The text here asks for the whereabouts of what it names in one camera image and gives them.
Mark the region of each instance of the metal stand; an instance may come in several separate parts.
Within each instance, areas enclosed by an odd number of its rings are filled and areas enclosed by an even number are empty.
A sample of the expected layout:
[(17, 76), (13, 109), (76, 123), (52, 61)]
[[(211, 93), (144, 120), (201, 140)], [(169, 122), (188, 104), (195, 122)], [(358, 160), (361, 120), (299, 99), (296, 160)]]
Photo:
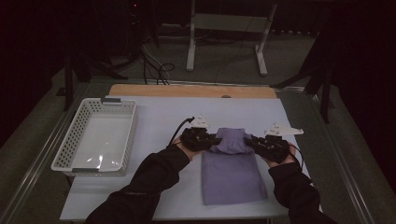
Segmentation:
[(332, 70), (336, 64), (337, 49), (338, 47), (334, 47), (332, 52), (330, 52), (330, 55), (322, 59), (321, 64), (313, 66), (304, 72), (300, 71), (300, 73), (296, 76), (291, 77), (281, 83), (270, 85), (270, 87), (275, 89), (283, 89), (302, 78), (311, 77), (304, 88), (304, 92), (306, 94), (316, 94), (320, 86), (322, 86), (320, 115), (323, 117), (326, 123), (329, 123), (328, 107), (330, 102), (330, 87), (332, 84)]
[(187, 71), (192, 71), (194, 69), (195, 29), (226, 30), (262, 33), (262, 41), (260, 42), (260, 45), (255, 47), (255, 52), (260, 68), (260, 75), (266, 76), (267, 68), (265, 66), (262, 50), (264, 49), (265, 41), (270, 32), (275, 11), (276, 4), (271, 6), (271, 10), (267, 18), (195, 13), (195, 0), (191, 0), (191, 28), (189, 53), (187, 57)]
[(91, 79), (91, 74), (88, 69), (88, 65), (115, 79), (128, 79), (128, 77), (120, 76), (111, 69), (105, 67), (83, 53), (76, 53), (71, 49), (67, 49), (64, 56), (64, 111), (66, 111), (73, 102), (73, 71), (76, 72), (80, 81), (89, 82)]

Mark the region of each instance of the white table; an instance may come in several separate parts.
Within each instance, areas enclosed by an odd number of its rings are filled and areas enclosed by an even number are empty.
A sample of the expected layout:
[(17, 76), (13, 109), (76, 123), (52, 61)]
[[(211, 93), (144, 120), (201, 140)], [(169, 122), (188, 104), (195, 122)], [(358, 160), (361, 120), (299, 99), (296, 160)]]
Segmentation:
[[(107, 196), (129, 184), (140, 162), (151, 152), (169, 143), (181, 121), (202, 114), (211, 124), (210, 133), (218, 128), (245, 128), (247, 133), (264, 136), (263, 131), (274, 123), (290, 125), (278, 99), (236, 99), (200, 97), (121, 96), (137, 103), (137, 126), (127, 176), (76, 177), (69, 191), (61, 220), (84, 220)], [(297, 144), (293, 135), (286, 140)], [(166, 190), (154, 214), (154, 220), (270, 218), (288, 215), (273, 194), (274, 182), (268, 166), (257, 157), (269, 198), (255, 203), (210, 205), (203, 203), (201, 190), (201, 157), (180, 172), (180, 181)]]
[(194, 69), (195, 29), (209, 29), (262, 33), (262, 41), (259, 45), (256, 45), (255, 53), (257, 63), (260, 69), (260, 75), (267, 75), (267, 67), (265, 65), (262, 50), (264, 49), (265, 41), (270, 32), (275, 12), (276, 4), (273, 4), (271, 6), (270, 13), (266, 18), (196, 13), (195, 0), (191, 0), (190, 44), (189, 54), (187, 57), (187, 71), (192, 71)]

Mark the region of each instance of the dark background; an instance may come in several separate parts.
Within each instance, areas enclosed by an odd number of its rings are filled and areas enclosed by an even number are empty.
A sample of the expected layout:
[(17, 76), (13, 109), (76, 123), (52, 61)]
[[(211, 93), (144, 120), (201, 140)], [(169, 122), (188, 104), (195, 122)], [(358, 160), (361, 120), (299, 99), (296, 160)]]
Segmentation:
[[(238, 1), (197, 1), (197, 11), (258, 15), (265, 12), (236, 7)], [(1, 1), (1, 137), (2, 146), (51, 87), (51, 77), (64, 67), (66, 44), (96, 60), (108, 61), (134, 43), (119, 1)], [(257, 5), (262, 1), (247, 1)], [(153, 1), (158, 25), (190, 21), (190, 1)], [(396, 11), (393, 1), (286, 1), (276, 10), (273, 30), (318, 36), (302, 71), (321, 63), (337, 44), (332, 84), (360, 128), (393, 189), (396, 152), (392, 137), (396, 104)]]

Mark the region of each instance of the table leg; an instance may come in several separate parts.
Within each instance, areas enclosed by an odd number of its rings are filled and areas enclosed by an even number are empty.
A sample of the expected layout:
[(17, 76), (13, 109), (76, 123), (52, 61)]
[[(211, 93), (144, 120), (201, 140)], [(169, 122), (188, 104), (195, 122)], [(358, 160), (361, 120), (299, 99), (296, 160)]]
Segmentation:
[(262, 53), (262, 50), (264, 49), (265, 41), (267, 40), (267, 37), (270, 33), (271, 24), (272, 24), (272, 21), (274, 18), (275, 11), (276, 11), (276, 4), (273, 4), (271, 6), (271, 11), (270, 11), (270, 14), (268, 15), (267, 22), (265, 23), (264, 32), (262, 33), (262, 42), (260, 42), (260, 45), (256, 45), (256, 47), (255, 47), (257, 63), (259, 64), (260, 75), (262, 75), (262, 76), (266, 76), (268, 73), (267, 67), (265, 65), (264, 55)]
[(187, 57), (187, 71), (194, 70), (195, 57), (195, 0), (191, 0), (191, 22), (190, 22), (190, 45), (189, 55)]

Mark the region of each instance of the black jacket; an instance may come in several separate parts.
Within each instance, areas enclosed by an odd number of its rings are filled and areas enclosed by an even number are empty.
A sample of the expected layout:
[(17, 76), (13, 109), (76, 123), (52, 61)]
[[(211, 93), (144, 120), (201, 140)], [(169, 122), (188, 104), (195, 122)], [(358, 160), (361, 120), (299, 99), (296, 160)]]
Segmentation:
[[(178, 182), (178, 172), (189, 158), (177, 146), (148, 155), (137, 169), (131, 183), (113, 192), (86, 220), (87, 224), (150, 223), (161, 192)], [(335, 223), (318, 210), (319, 193), (310, 185), (296, 163), (269, 170), (275, 181), (276, 199), (290, 209), (291, 223)]]

